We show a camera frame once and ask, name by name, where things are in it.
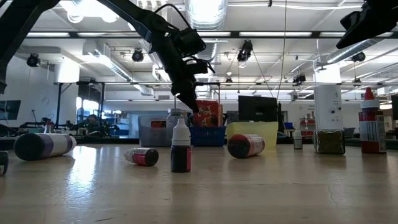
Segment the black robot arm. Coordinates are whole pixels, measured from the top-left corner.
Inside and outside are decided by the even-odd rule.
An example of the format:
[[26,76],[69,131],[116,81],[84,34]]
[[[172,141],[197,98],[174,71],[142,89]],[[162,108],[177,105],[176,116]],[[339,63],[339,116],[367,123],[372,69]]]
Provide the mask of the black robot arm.
[[[6,30],[0,42],[0,94],[6,87],[6,68],[12,56],[21,46],[37,19],[47,9],[53,8],[60,0],[13,0],[0,17],[0,30]],[[172,81],[172,93],[194,112],[196,104],[194,74],[207,73],[208,62],[194,57],[206,48],[196,30],[190,27],[179,30],[163,17],[152,11],[141,9],[129,0],[98,0],[127,22],[137,33],[152,44],[165,71]]]
[[367,0],[362,11],[355,11],[342,18],[341,25],[347,30],[337,43],[337,48],[356,44],[385,32],[390,32],[398,21],[398,1]]

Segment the bottle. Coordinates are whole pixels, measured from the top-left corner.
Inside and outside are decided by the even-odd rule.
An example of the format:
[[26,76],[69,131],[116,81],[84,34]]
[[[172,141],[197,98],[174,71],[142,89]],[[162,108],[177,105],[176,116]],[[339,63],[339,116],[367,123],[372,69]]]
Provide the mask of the bottle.
[[367,88],[365,100],[361,102],[362,112],[359,112],[362,153],[387,153],[384,113],[379,110],[379,107],[380,101],[375,100],[372,90]]
[[8,152],[0,151],[0,176],[5,175],[8,168]]
[[191,171],[190,131],[183,118],[178,119],[173,129],[171,170],[172,172]]
[[154,166],[159,160],[159,153],[155,149],[137,148],[127,150],[124,158],[139,166]]
[[294,149],[303,149],[303,137],[299,129],[296,129],[293,133],[293,146]]
[[234,134],[228,140],[228,152],[237,159],[260,154],[265,147],[265,140],[257,134]]
[[23,134],[14,143],[15,155],[25,161],[62,156],[75,148],[76,139],[66,134]]

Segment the white column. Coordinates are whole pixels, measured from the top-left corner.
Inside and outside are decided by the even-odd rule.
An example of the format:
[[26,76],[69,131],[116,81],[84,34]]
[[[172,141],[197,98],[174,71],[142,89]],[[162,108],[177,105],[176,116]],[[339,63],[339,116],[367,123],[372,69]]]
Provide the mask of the white column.
[[[340,67],[338,64],[328,65],[324,68],[326,70],[317,70],[314,73],[314,82],[341,83]],[[344,126],[340,86],[316,86],[314,94],[317,130],[342,130]]]

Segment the red can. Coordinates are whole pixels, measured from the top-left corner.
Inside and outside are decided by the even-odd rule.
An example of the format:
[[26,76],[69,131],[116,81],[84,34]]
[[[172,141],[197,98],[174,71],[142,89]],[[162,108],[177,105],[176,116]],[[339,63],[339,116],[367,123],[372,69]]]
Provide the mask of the red can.
[[265,147],[265,140],[257,134],[235,134],[228,140],[228,152],[238,159],[260,154]]

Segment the monitor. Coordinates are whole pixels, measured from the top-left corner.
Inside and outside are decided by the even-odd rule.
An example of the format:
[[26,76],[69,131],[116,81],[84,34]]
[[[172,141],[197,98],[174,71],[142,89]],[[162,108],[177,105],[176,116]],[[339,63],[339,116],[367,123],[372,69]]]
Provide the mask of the monitor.
[[276,98],[239,96],[239,120],[278,122]]

